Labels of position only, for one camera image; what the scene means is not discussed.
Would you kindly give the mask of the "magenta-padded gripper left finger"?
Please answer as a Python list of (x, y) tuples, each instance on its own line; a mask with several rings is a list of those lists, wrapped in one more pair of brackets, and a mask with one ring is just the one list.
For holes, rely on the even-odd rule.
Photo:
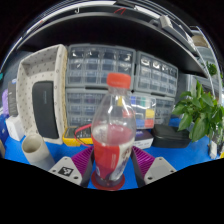
[(89, 147), (72, 157), (61, 158), (49, 172), (78, 186), (87, 187), (93, 163), (93, 148)]

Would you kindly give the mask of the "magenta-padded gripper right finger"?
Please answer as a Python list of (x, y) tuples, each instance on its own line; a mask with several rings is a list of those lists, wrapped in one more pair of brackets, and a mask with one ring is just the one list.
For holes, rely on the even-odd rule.
[(146, 151), (132, 147), (131, 159), (137, 185), (143, 187), (176, 172), (163, 157), (153, 157)]

